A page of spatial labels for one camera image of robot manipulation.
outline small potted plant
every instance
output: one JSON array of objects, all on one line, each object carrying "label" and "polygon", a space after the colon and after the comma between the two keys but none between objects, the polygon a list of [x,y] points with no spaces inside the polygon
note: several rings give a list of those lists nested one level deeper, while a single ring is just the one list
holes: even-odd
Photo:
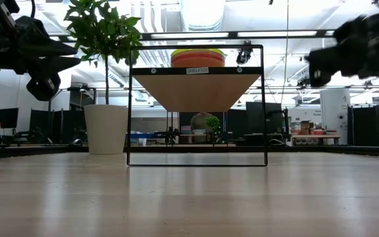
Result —
[{"label": "small potted plant", "polygon": [[[75,48],[84,53],[82,61],[93,61],[96,67],[99,59],[105,63],[106,105],[88,105],[84,108],[89,152],[119,154],[124,149],[128,109],[109,105],[109,57],[117,63],[121,59],[130,63],[131,47],[141,46],[141,34],[134,27],[140,18],[119,16],[117,8],[111,8],[109,2],[104,0],[70,2],[64,20],[71,22],[67,30],[77,40]],[[139,53],[134,51],[133,56],[136,60]]]},{"label": "small potted plant", "polygon": [[216,135],[220,133],[220,120],[216,116],[210,116],[206,119],[207,126],[211,129],[210,139],[212,144],[215,143]]}]

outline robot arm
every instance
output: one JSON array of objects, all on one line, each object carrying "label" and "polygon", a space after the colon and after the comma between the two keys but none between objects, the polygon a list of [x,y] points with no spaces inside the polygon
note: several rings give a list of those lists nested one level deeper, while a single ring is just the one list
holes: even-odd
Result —
[{"label": "robot arm", "polygon": [[342,76],[357,75],[361,79],[379,77],[379,14],[346,22],[333,37],[336,46],[313,50],[306,57],[312,87],[329,83],[337,71]]},{"label": "robot arm", "polygon": [[61,57],[77,50],[52,40],[40,20],[28,16],[13,20],[11,14],[19,10],[15,0],[0,0],[0,70],[28,73],[28,91],[40,101],[49,101],[61,83],[58,72],[78,65],[80,59]]}]

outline shelf label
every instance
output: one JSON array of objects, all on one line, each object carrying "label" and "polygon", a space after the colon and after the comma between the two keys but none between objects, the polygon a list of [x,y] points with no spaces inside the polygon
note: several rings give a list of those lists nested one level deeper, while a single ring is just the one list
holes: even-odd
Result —
[{"label": "shelf label", "polygon": [[187,74],[206,74],[209,73],[208,67],[203,68],[187,68]]}]

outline stacked plates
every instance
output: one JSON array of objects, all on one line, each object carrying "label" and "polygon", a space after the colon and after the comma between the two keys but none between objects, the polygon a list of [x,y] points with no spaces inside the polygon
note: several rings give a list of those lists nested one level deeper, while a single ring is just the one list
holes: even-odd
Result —
[{"label": "stacked plates", "polygon": [[226,60],[219,49],[177,49],[170,57],[172,67],[222,67]]}]

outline white planter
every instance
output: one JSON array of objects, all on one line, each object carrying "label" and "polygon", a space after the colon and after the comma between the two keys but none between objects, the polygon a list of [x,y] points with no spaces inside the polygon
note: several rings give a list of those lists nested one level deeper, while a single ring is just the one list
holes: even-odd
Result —
[{"label": "white planter", "polygon": [[128,108],[117,105],[88,105],[84,107],[84,114],[90,154],[123,153]]}]

